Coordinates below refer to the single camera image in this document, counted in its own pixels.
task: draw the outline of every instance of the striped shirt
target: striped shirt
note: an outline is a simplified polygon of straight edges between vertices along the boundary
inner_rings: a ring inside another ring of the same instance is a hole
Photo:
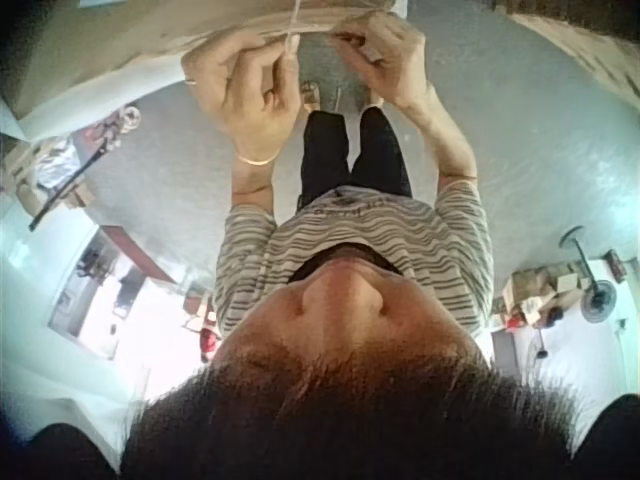
[[[436,295],[472,336],[486,325],[493,257],[476,187],[450,184],[434,207],[366,188],[331,190],[278,226],[252,205],[231,209],[216,270],[223,336],[316,253],[340,243],[366,245],[428,295]]]

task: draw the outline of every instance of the hand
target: hand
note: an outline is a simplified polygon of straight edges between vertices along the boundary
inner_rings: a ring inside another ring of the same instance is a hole
[[[265,44],[255,33],[235,30],[182,57],[200,108],[221,118],[238,155],[250,161],[264,162],[280,152],[300,110],[300,37],[291,40],[285,49],[284,39]],[[273,88],[267,92],[262,89],[265,68],[273,71]]]
[[[425,72],[426,38],[393,13],[372,12],[345,20],[331,43],[378,95],[412,118],[424,109],[431,86]],[[360,47],[379,56],[373,60]]]

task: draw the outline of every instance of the gray floor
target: gray floor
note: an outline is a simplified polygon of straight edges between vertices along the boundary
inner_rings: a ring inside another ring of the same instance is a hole
[[[637,255],[638,112],[506,17],[464,0],[417,3],[409,19],[428,36],[429,76],[477,153],[496,286],[515,269],[576,257],[557,247],[576,224],[588,229],[591,255],[609,248],[625,259]],[[305,40],[302,77],[321,82],[328,105],[336,86],[343,88],[341,111],[357,145],[354,79],[321,43]],[[89,213],[123,225],[155,258],[210,276],[229,206],[229,142],[184,85],[138,105],[141,127],[88,174],[98,198]],[[415,195],[431,202],[431,160],[414,129],[393,108],[386,112]],[[279,220],[293,214],[299,193],[302,128],[300,121],[276,168]]]

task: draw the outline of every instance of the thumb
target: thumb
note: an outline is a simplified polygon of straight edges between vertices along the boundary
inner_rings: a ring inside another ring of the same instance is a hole
[[[293,35],[284,53],[278,58],[273,69],[273,85],[280,101],[286,106],[300,108],[300,65],[298,47],[300,35]]]
[[[376,89],[379,79],[377,67],[350,42],[338,37],[330,37],[329,42],[340,54],[344,62],[353,68],[371,88]]]

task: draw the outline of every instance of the gold bracelet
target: gold bracelet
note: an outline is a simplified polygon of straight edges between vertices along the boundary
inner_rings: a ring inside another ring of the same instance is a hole
[[[267,160],[262,160],[262,161],[258,162],[258,161],[255,161],[255,160],[249,160],[248,158],[243,157],[242,155],[240,155],[239,153],[236,152],[236,157],[238,157],[238,160],[240,160],[241,162],[247,163],[249,165],[253,165],[254,167],[262,167],[264,165],[268,165],[271,162],[273,162],[278,155],[280,155],[280,150],[278,150],[273,157],[271,157],[271,158],[269,158]]]

